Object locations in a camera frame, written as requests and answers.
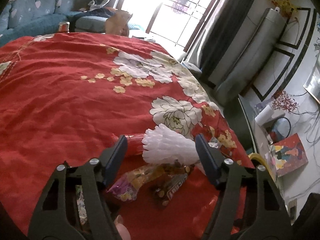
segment metal screw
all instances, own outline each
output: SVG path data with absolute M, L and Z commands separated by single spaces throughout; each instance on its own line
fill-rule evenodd
M 58 167 L 57 167 L 57 171 L 63 171 L 66 167 L 63 165 L 63 164 L 60 164 Z
M 233 164 L 233 160 L 231 160 L 231 159 L 225 159 L 225 160 L 224 160 L 224 163 L 225 163 L 225 164 L 228 164 L 228 165 L 232 165 L 232 164 Z
M 265 168 L 265 166 L 263 166 L 263 165 L 259 165 L 259 166 L 258 166 L 258 170 L 259 170 L 259 171 L 265 171 L 266 168 Z
M 97 158 L 93 158 L 93 159 L 91 159 L 90 161 L 89 161 L 89 163 L 91 164 L 91 165 L 95 165 L 95 164 L 97 164 L 99 162 L 99 159 L 97 159 Z

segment floral fabric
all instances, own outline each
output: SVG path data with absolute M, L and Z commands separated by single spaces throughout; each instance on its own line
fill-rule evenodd
M 0 200 L 25 234 L 57 165 L 98 157 L 113 134 L 163 123 L 187 138 L 215 136 L 252 166 L 197 80 L 154 43 L 95 33 L 19 38 L 0 49 L 0 95 Z M 118 177 L 144 164 L 127 157 Z M 142 187 L 120 215 L 133 240 L 195 240 L 193 218 L 218 194 L 195 169 L 165 210 Z

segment painting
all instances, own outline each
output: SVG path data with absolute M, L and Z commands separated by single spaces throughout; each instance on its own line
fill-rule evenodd
M 273 165 L 281 177 L 308 163 L 306 152 L 297 133 L 273 145 Z

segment blue sofa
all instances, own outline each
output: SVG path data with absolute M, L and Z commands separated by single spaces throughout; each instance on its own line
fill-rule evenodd
M 56 33 L 90 0 L 15 0 L 0 14 L 0 47 L 23 36 Z

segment shuttlecock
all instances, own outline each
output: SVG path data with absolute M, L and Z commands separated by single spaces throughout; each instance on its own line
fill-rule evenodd
M 195 142 L 183 135 L 170 130 L 164 124 L 148 129 L 142 143 L 145 151 L 142 157 L 145 162 L 152 164 L 180 164 L 191 165 L 199 161 Z

